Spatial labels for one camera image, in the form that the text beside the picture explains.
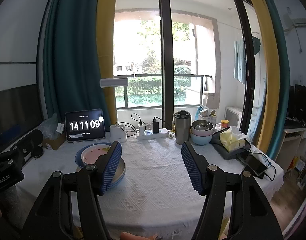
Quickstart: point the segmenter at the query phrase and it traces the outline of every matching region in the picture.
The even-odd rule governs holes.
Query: light blue towel
[[[234,78],[242,82],[242,84],[245,84],[246,62],[245,62],[244,40],[241,39],[239,41],[235,41],[234,48],[235,48]]]

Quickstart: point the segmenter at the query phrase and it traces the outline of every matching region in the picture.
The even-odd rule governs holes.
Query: balcony railing
[[[162,74],[130,74],[130,75],[116,75],[114,78],[134,78],[134,77],[161,77]],[[199,77],[200,78],[200,104],[202,104],[203,98],[203,88],[207,87],[207,78],[212,78],[210,75],[195,75],[195,74],[174,74],[175,77]],[[161,108],[161,105],[158,106],[128,106],[128,95],[127,87],[124,87],[124,103],[125,107],[118,107],[117,109],[143,109],[143,108]],[[199,104],[193,105],[174,105],[174,106],[198,106]]]

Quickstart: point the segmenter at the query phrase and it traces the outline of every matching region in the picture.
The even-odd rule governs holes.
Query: ribbed blue pad
[[[181,148],[182,159],[184,161],[186,170],[188,171],[192,186],[194,190],[196,190],[199,195],[201,194],[203,187],[202,187],[202,175],[198,170],[195,161],[189,152],[187,146],[183,143]]]
[[[108,165],[106,166],[103,172],[102,186],[101,186],[101,191],[103,193],[106,192],[111,186],[111,182],[113,180],[121,156],[122,156],[122,145],[118,143],[117,146],[115,147],[114,152],[112,153]]]

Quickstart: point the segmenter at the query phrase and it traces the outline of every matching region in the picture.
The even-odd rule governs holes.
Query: textured tablecloth
[[[23,167],[25,178],[17,188],[27,209],[31,208],[54,171],[60,170],[64,174],[76,171],[75,154],[91,143],[65,142],[57,151],[45,150],[41,158],[32,159]],[[238,160],[224,160],[210,144],[192,145],[209,164],[215,164],[223,171],[240,174],[244,168]],[[124,179],[99,197],[113,238],[118,239],[121,231],[127,231],[143,236],[157,233],[163,239],[190,239],[205,198],[193,190],[181,157],[181,146],[170,138],[138,141],[130,137],[122,143],[122,158],[126,166]],[[269,200],[283,185],[282,168],[274,162],[272,164],[277,170],[273,182],[266,177],[256,178]],[[268,173],[272,178],[273,168]],[[223,217],[230,215],[231,200],[232,193],[228,192]],[[73,194],[72,206],[74,221],[79,224],[76,194]]]

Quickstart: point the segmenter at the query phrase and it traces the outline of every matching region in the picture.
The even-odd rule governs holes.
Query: yellow curtain
[[[96,10],[96,44],[101,78],[113,78],[113,28],[115,0],[98,0]],[[114,88],[103,88],[111,123],[117,121]]]
[[[273,134],[280,92],[280,63],[271,16],[265,0],[252,0],[261,29],[267,90],[263,125],[257,147],[266,152]]]

